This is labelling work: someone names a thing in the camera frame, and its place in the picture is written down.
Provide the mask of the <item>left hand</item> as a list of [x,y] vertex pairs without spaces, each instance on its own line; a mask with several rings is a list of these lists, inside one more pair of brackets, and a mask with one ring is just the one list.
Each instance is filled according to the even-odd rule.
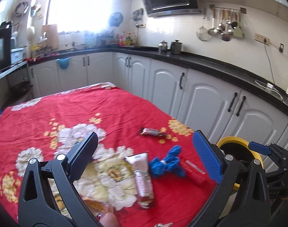
[[104,227],[119,227],[118,219],[112,212],[107,212],[102,215],[99,222]]

